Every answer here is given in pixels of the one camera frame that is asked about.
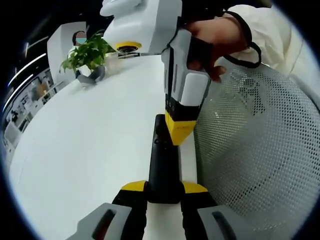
table surface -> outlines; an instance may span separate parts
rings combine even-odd
[[[120,73],[84,88],[74,80],[35,115],[9,180],[42,239],[64,240],[120,188],[148,180],[155,116],[165,111],[160,56],[124,59]],[[193,134],[180,146],[182,179],[196,182]],[[185,239],[180,205],[148,203],[146,239]]]

